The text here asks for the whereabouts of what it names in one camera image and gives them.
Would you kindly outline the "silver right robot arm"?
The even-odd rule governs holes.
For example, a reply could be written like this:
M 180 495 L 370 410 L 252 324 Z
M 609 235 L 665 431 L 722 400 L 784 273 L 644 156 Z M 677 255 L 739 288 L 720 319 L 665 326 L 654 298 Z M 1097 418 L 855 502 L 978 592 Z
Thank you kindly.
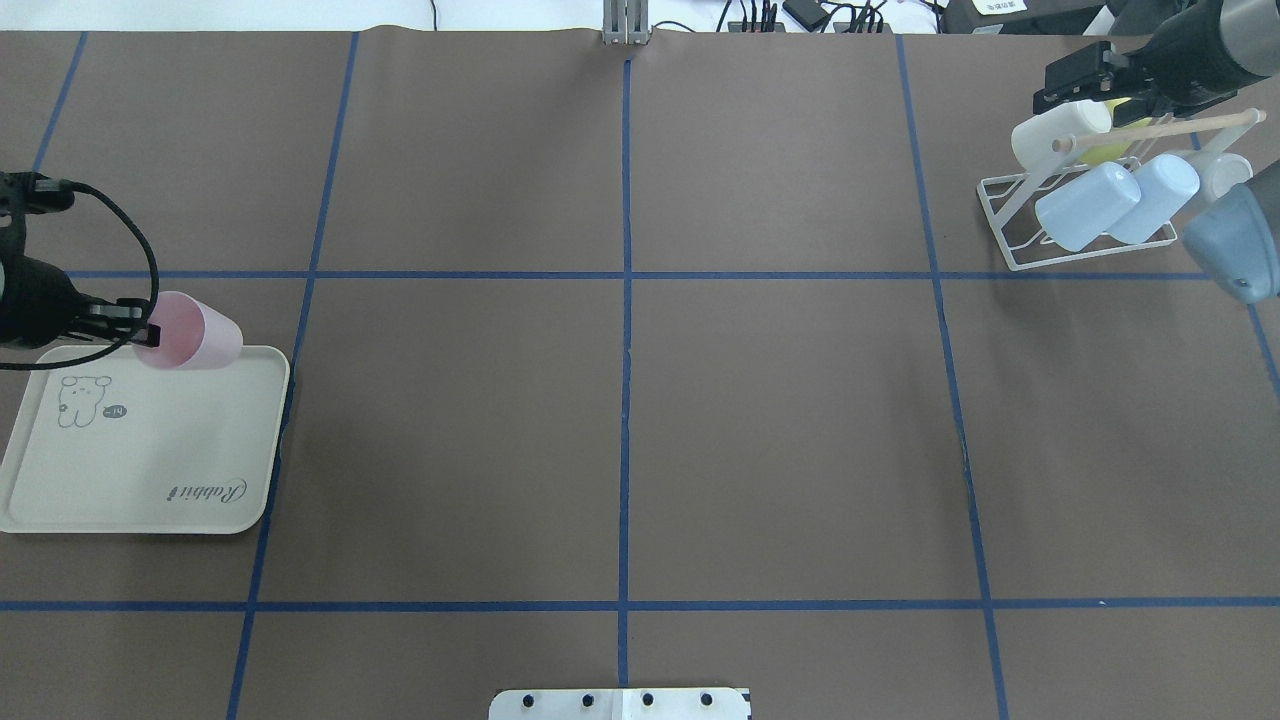
M 1171 117 L 1167 129 L 1211 133 L 1207 158 L 1224 158 L 1267 117 L 1258 108 L 1242 123 L 1202 111 L 1277 77 L 1277 3 L 1194 1 L 1158 24 L 1146 44 L 1121 53 L 1093 42 L 1044 69 L 1032 110 L 1039 115 L 1074 101 L 1123 99 L 1117 119 Z M 1183 245 L 1197 266 L 1247 306 L 1277 297 L 1277 163 L 1256 167 L 1187 223 Z

